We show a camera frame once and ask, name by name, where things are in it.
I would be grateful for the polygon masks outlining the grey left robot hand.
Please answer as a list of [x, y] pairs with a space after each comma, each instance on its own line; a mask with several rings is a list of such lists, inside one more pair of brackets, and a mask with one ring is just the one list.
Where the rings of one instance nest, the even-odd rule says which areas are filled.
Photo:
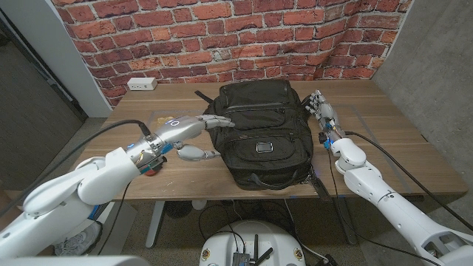
[[166, 146], [177, 150], [180, 159], [186, 161], [209, 160], [219, 157], [218, 151], [204, 151], [193, 145], [184, 144], [187, 139], [195, 138], [204, 129], [215, 127], [234, 127], [230, 118], [218, 115], [181, 116], [167, 121], [153, 135], [152, 143], [159, 153], [164, 154]]

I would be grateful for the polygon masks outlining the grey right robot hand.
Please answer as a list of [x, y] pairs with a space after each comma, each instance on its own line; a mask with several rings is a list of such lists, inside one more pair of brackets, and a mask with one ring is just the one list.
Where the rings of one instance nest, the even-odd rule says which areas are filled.
[[346, 137], [339, 125], [337, 112], [319, 90], [310, 94], [303, 106], [318, 121], [321, 131], [328, 140], [335, 142]]

